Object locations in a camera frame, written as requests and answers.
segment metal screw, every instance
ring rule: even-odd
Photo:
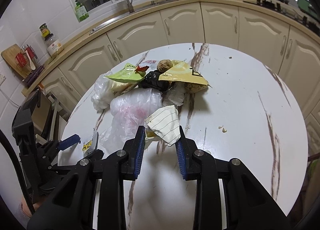
[[[231,162],[233,165],[236,165],[236,166],[240,165],[241,163],[238,159],[233,159]]]
[[[202,156],[204,154],[203,150],[195,150],[195,155],[196,156]]]
[[[85,165],[87,165],[89,163],[89,160],[88,159],[82,159],[81,161],[80,161],[80,165],[81,166],[85,166]]]
[[[119,151],[117,151],[117,156],[119,156],[119,157],[125,156],[126,154],[127,154],[127,153],[126,153],[125,150],[119,150]]]

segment wooden countertop edge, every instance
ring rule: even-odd
[[[130,14],[124,18],[121,18],[114,23],[111,23],[107,25],[106,27],[96,31],[95,33],[89,35],[90,30],[92,27],[88,28],[85,34],[77,38],[75,41],[68,43],[68,45],[65,47],[65,49],[50,63],[46,66],[46,68],[42,71],[42,73],[39,75],[39,77],[35,80],[35,82],[29,87],[29,88],[23,88],[21,91],[24,96],[28,96],[32,90],[54,69],[56,68],[60,63],[62,63],[67,57],[69,57],[72,53],[83,47],[85,44],[89,43],[91,40],[101,36],[102,34],[116,28],[117,26],[120,26],[126,22],[129,22],[133,19],[142,17],[146,14],[150,14],[156,11],[160,11],[163,9],[167,9],[170,7],[174,6],[179,6],[183,4],[188,4],[188,3],[194,3],[194,2],[211,2],[211,3],[221,3],[221,4],[227,4],[227,5],[233,5],[233,6],[238,6],[242,8],[247,8],[251,9],[257,12],[261,12],[267,15],[270,15],[274,18],[277,18],[285,23],[288,23],[289,25],[294,26],[295,28],[299,29],[300,31],[304,32],[306,35],[311,37],[313,40],[315,40],[317,43],[320,44],[320,37],[317,36],[315,33],[313,33],[311,30],[303,26],[302,24],[298,23],[297,21],[286,17],[280,13],[277,13],[273,10],[263,8],[254,4],[249,4],[249,3],[244,3],[243,0],[179,0],[179,1],[174,1],[174,2],[169,2],[165,3],[162,5],[157,5],[139,12],[135,12],[133,14]],[[108,17],[107,19],[100,21],[99,23],[103,23],[104,21],[110,19]]]

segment person's hand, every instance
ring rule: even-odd
[[[33,204],[33,207],[35,209],[35,211],[37,211],[37,209],[42,205],[42,203],[45,201],[46,197],[41,197],[40,198],[40,201]],[[26,200],[24,199],[24,197],[22,197],[21,199],[21,203],[22,203],[22,211],[28,216],[31,218],[32,214],[28,208],[28,205],[26,203]]]

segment round table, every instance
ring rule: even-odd
[[[155,48],[129,58],[112,71],[121,70],[125,63],[162,59],[188,62],[211,86],[185,98],[180,125],[186,137],[214,158],[239,158],[287,215],[305,177],[308,140],[298,103],[285,83],[245,53],[201,43]],[[109,128],[112,115],[108,109],[95,111],[93,93],[92,86],[77,104],[62,139],[73,134],[91,139],[95,126],[100,134]],[[105,151],[104,158],[110,154],[99,147]],[[82,157],[82,146],[75,145],[59,154],[58,164],[73,165]],[[182,179],[175,147],[153,142],[144,153],[139,178],[124,182],[127,228],[192,229],[195,196],[196,182]]]

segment brown round object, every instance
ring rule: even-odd
[[[172,67],[173,67],[173,64],[170,59],[163,59],[159,61],[157,65],[157,70],[159,70],[159,72],[161,73],[164,73]]]
[[[186,92],[189,94],[194,94],[207,87],[208,85],[201,85],[201,84],[188,83],[188,82],[184,83],[184,88],[186,89]]]

